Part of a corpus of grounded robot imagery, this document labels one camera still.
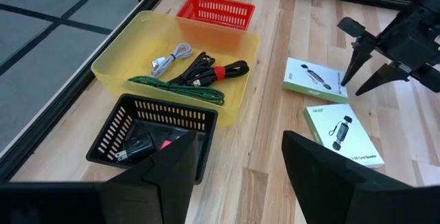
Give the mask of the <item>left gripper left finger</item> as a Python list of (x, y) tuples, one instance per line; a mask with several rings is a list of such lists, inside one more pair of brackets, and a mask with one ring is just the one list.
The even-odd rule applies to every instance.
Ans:
[(197, 132), (101, 185), (106, 224), (184, 224), (198, 163)]

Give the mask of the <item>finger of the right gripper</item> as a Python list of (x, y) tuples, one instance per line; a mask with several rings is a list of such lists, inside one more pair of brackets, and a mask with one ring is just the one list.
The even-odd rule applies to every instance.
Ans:
[(356, 91), (360, 96), (374, 88), (396, 80), (408, 81), (410, 68), (404, 64), (392, 62), (383, 64), (373, 75)]
[(366, 31), (366, 28), (350, 17), (344, 17), (339, 23), (338, 28), (348, 35), (356, 38), (351, 44), (353, 53), (349, 66), (341, 81), (341, 85), (345, 86), (362, 65), (371, 58), (371, 52), (377, 45), (376, 36)]

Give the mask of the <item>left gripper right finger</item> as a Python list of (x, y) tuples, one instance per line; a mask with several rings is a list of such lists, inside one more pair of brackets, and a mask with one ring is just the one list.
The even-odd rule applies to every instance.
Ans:
[(307, 224), (403, 224), (405, 183), (284, 131), (287, 174)]

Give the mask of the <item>black wall charger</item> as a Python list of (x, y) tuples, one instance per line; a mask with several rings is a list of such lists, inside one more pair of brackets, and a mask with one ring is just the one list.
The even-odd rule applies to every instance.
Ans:
[(150, 133), (143, 133), (128, 139), (122, 150), (115, 154), (120, 164), (136, 164), (156, 152)]

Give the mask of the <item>white Acer card reader box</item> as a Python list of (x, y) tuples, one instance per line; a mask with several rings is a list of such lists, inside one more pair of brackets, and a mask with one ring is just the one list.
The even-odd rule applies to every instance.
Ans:
[(367, 168), (384, 165), (349, 104), (307, 107), (304, 116), (315, 142)]
[(343, 76), (344, 72), (337, 69), (288, 58), (282, 88), (345, 104), (349, 95), (341, 85)]

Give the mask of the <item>yellow plastic bin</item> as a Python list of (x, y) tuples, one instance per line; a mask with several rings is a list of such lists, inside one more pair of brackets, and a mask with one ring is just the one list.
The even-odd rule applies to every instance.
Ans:
[(143, 11), (119, 33), (91, 66), (96, 78), (115, 96), (131, 93), (171, 102), (214, 109), (217, 123), (228, 126), (236, 120), (248, 83), (248, 75), (214, 82), (212, 87), (225, 95), (223, 105), (189, 98), (148, 85), (131, 82), (134, 76), (147, 76), (152, 62), (169, 56), (181, 43), (189, 44), (190, 57), (177, 59), (160, 76), (166, 82), (180, 75), (201, 52), (215, 59), (217, 66), (244, 60), (254, 64), (259, 36), (251, 32), (221, 27), (152, 11)]

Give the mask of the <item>black plastic basket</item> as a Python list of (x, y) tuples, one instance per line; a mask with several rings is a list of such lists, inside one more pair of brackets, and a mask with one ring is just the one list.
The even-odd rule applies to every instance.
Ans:
[(165, 140), (174, 142), (188, 131), (195, 130), (199, 152), (195, 183), (198, 185), (204, 177), (217, 116), (218, 113), (212, 109), (123, 94), (86, 158), (97, 164), (129, 169), (135, 164), (120, 164), (116, 159), (116, 153), (122, 150), (128, 139), (150, 133), (157, 152)]

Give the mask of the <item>red plastic basket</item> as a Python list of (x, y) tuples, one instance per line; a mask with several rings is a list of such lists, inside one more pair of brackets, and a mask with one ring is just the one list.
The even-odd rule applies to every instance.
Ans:
[(187, 0), (178, 17), (247, 31), (255, 6), (233, 0)]

